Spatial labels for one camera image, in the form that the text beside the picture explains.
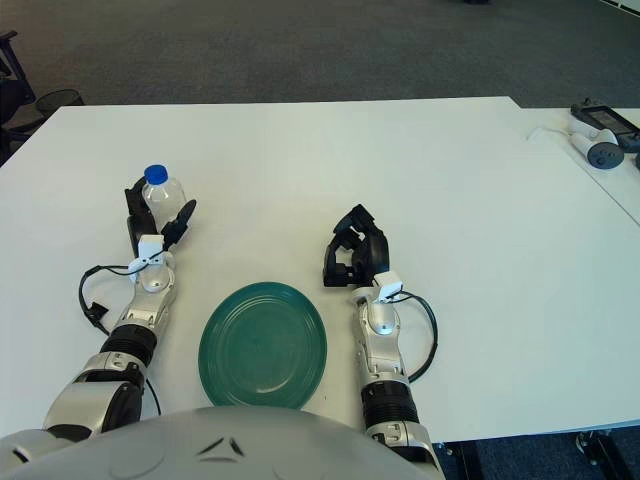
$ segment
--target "water bottle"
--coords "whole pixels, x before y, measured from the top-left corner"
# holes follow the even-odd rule
[[[169,178],[163,165],[151,165],[144,171],[147,184],[142,189],[142,197],[156,221],[158,233],[178,215],[187,203],[182,185],[175,178]]]

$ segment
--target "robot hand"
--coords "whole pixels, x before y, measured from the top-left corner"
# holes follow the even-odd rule
[[[400,319],[390,302],[401,293],[402,281],[389,270],[387,239],[362,205],[353,208],[334,233],[325,254],[324,284],[360,287],[353,291],[352,300],[366,435],[431,475],[440,473],[427,429],[419,422],[398,348]],[[341,247],[353,250],[350,266],[336,262]]]

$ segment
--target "dark green plate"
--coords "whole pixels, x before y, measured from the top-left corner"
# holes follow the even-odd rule
[[[200,340],[200,381],[214,405],[300,408],[327,359],[322,319],[282,283],[241,288],[213,312]]]

